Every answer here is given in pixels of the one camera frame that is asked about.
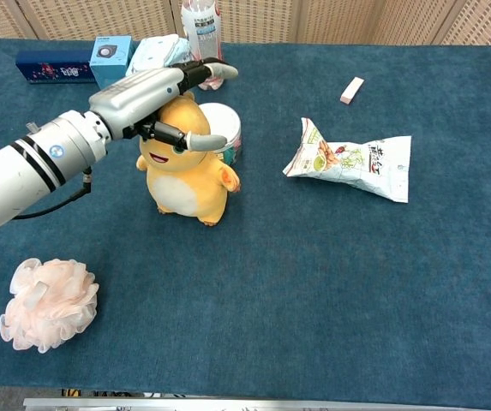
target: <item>table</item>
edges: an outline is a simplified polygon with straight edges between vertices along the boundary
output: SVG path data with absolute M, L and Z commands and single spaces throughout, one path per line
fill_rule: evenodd
M 91 45 L 0 39 L 0 148 L 98 90 L 29 85 L 16 53 Z M 126 140 L 93 167 L 91 194 L 5 224 L 0 314 L 27 258 L 84 262 L 100 288 L 96 319 L 60 348 L 0 338 L 0 385 L 491 408 L 491 47 L 224 54 L 239 78 L 195 94 L 242 118 L 242 192 L 213 229 L 160 216 Z M 330 141 L 412 135 L 409 204 L 285 177 L 303 116 Z

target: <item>black cable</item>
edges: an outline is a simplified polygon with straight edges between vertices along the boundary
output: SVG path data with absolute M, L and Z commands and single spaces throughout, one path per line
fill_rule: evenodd
M 77 199 L 83 197 L 85 194 L 91 193 L 91 167 L 87 167 L 85 171 L 83 171 L 83 188 L 75 193 L 73 193 L 69 198 L 67 198 L 62 203 L 54 205 L 53 207 L 47 208 L 42 211 L 31 212 L 30 214 L 21 214 L 20 216 L 13 217 L 14 220 L 25 220 L 28 218 L 35 218 L 44 216 L 50 212 L 58 210 L 59 208 L 64 207 L 65 205 L 71 203 L 72 201 L 76 201 Z

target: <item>chip bag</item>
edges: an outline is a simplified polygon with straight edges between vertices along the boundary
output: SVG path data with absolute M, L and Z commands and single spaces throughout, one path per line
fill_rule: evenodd
M 284 168 L 288 177 L 343 182 L 392 201 L 409 201 L 410 135 L 365 144 L 327 143 L 308 118 L 302 141 Z

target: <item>blue box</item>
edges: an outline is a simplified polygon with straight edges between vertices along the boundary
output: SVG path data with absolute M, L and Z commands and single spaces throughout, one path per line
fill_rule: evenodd
M 15 65 L 29 83 L 94 83 L 91 50 L 20 51 Z
M 94 78 L 101 89 L 125 77 L 133 52 L 131 36 L 96 38 L 90 64 Z

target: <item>container lid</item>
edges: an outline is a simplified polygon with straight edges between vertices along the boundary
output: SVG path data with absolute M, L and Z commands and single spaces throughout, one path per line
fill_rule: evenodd
M 209 121 L 211 134 L 223 135 L 228 140 L 226 146 L 220 151 L 234 146 L 241 135 L 241 121 L 237 113 L 231 107 L 221 103 L 204 103 L 200 104 L 200 108 Z

